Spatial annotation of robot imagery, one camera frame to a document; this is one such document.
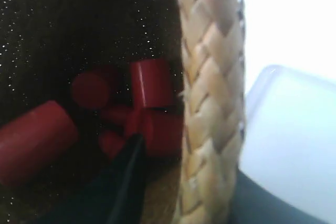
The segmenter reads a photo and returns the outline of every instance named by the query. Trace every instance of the braided straw handle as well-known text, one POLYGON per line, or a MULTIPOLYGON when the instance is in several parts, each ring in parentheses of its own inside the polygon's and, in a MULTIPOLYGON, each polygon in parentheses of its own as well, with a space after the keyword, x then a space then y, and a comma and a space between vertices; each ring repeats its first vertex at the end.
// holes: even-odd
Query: braided straw handle
POLYGON ((223 224, 244 134, 244 29, 238 0, 178 0, 185 129, 173 224, 223 224))

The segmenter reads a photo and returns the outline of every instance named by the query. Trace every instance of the woven straw strap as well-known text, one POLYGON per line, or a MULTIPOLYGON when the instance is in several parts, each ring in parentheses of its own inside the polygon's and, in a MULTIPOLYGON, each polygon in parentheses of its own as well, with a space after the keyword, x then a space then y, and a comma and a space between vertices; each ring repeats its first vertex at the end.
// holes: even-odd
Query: woven straw strap
POLYGON ((185 129, 173 224, 225 223, 243 142, 243 29, 238 0, 178 0, 185 129))

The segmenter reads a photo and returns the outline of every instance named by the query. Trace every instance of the black sparkly fabric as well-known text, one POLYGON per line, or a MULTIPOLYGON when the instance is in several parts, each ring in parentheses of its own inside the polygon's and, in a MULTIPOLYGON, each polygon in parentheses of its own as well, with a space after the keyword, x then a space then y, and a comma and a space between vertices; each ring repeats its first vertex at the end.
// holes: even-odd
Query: black sparkly fabric
POLYGON ((97 112, 69 96, 74 76, 113 63, 124 73, 119 99, 131 101, 130 61, 165 57, 182 89, 180 23, 175 0, 0 0, 0 125, 56 100, 80 130, 80 142, 31 183, 0 186, 0 223, 25 223, 47 212, 99 172, 97 112))

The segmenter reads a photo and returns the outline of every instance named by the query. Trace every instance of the red plastic piece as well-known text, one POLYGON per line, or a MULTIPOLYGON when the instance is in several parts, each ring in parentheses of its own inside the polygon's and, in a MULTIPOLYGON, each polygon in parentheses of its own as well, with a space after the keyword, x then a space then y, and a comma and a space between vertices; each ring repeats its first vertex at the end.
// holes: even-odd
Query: red plastic piece
POLYGON ((132 113, 132 110, 133 109, 131 107, 126 105, 115 105, 103 109, 100 112, 100 118, 118 126, 124 126, 128 117, 132 113))
POLYGON ((143 110, 136 109, 132 111, 129 117, 126 120, 126 124, 124 126, 124 137, 129 138, 133 134, 137 134, 140 132, 140 123, 142 120, 143 110))
POLYGON ((112 66, 81 73, 72 82, 72 99, 85 109, 102 109, 117 91, 118 82, 118 74, 112 66))
POLYGON ((140 133, 146 141, 147 155, 171 156, 182 147, 183 117, 161 111, 144 110, 140 133))
POLYGON ((125 145, 125 140, 113 131, 105 131, 98 137, 100 149, 109 160, 114 159, 125 145))
POLYGON ((78 140, 78 131, 55 101, 27 112, 0 129, 0 183, 29 181, 78 140))
POLYGON ((133 104, 138 108, 161 108, 174 104, 169 65, 162 59, 130 64, 133 104))

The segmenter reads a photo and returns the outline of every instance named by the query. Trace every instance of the straw braid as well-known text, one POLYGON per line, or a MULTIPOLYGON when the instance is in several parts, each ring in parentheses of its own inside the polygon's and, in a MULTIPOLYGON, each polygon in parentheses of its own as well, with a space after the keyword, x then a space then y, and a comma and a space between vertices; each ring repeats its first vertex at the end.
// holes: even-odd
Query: straw braid
POLYGON ((244 64, 238 0, 178 0, 185 129, 173 224, 223 224, 244 135, 244 64))

